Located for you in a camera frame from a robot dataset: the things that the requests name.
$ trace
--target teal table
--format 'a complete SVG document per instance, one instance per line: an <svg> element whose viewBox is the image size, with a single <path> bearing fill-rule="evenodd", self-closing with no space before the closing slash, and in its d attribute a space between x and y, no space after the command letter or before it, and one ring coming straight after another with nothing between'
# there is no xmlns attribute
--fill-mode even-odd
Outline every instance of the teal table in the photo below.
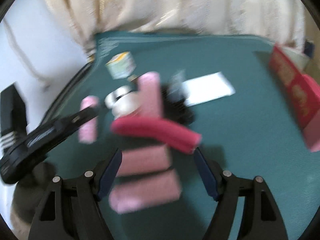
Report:
<svg viewBox="0 0 320 240"><path fill-rule="evenodd" d="M272 43L256 36L174 36L108 32L97 35L94 66L67 93L54 115L79 110L88 95L105 96L128 84L112 80L105 64L112 56L130 51L137 68L134 74L158 71L162 82L178 70L191 79L222 71L236 93L193 106L196 121L190 128L203 135L205 154L236 176L262 176L282 213L290 240L297 239L320 205L320 154L310 153L300 130L267 69ZM103 107L99 114L99 138L92 145L78 143L77 134L49 153L63 178L77 177L92 169L117 147L135 148L150 143L141 138L124 138L109 130L113 116ZM193 157L171 151L183 193L179 201L118 215L108 198L100 209L115 240L195 240L208 227L216 202L210 198L196 170ZM238 201L230 239L240 227L243 199Z"/></svg>

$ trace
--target pink foam block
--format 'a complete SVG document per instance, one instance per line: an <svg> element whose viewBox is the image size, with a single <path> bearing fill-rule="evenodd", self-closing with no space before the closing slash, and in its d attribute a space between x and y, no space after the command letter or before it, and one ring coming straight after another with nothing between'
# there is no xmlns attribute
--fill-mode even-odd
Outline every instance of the pink foam block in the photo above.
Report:
<svg viewBox="0 0 320 240"><path fill-rule="evenodd" d="M145 179L116 185L109 195L110 207L119 214L173 202L180 198L181 186L174 170Z"/></svg>
<svg viewBox="0 0 320 240"><path fill-rule="evenodd" d="M165 171L170 166L171 160L166 145L122 151L122 163L117 177Z"/></svg>
<svg viewBox="0 0 320 240"><path fill-rule="evenodd" d="M87 96L81 101L80 110L89 106L96 107L99 104L99 99L95 96ZM97 140L97 117L86 122L79 128L78 139L80 143L91 144Z"/></svg>
<svg viewBox="0 0 320 240"><path fill-rule="evenodd" d="M162 117L163 106L161 96L160 75L157 72L147 72L138 78L141 116Z"/></svg>
<svg viewBox="0 0 320 240"><path fill-rule="evenodd" d="M111 124L113 133L124 136L150 137L186 154L193 154L201 134L168 119L123 116Z"/></svg>

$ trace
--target floor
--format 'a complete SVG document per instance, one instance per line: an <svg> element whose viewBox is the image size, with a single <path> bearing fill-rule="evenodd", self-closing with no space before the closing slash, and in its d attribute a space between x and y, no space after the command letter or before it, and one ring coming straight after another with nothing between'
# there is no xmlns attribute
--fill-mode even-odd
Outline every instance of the floor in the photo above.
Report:
<svg viewBox="0 0 320 240"><path fill-rule="evenodd" d="M55 21L43 0L16 0L5 16L18 44L36 70L53 79L44 91L9 46L4 23L0 23L0 91L16 82L25 100L28 131L36 128L45 111L73 75L86 63L83 53ZM0 213L9 226L9 210L14 186L0 183Z"/></svg>

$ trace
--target black clamp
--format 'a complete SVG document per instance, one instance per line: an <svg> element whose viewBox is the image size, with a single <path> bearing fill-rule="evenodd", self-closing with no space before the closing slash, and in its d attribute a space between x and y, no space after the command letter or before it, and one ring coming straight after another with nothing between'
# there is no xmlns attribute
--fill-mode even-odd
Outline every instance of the black clamp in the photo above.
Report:
<svg viewBox="0 0 320 240"><path fill-rule="evenodd" d="M260 176L236 177L206 159L197 148L194 159L209 196L218 201L203 240L227 240L234 220L238 197L245 197L238 240L287 240L287 231L272 193Z"/></svg>
<svg viewBox="0 0 320 240"><path fill-rule="evenodd" d="M1 140L4 156L0 175L4 183L14 184L44 161L47 153L98 115L88 107L64 118L55 118L26 133L25 104L14 85L1 92Z"/></svg>
<svg viewBox="0 0 320 240"><path fill-rule="evenodd" d="M113 240L98 201L105 197L122 161L121 150L75 179L52 179L33 218L29 240Z"/></svg>
<svg viewBox="0 0 320 240"><path fill-rule="evenodd" d="M218 206L203 240L227 240L239 196L245 197L238 240L287 240L276 202L263 178L241 179L222 171L197 148L194 159L204 186ZM105 197L122 161L117 150L76 179L54 177L32 221L29 240L113 240L98 202Z"/></svg>

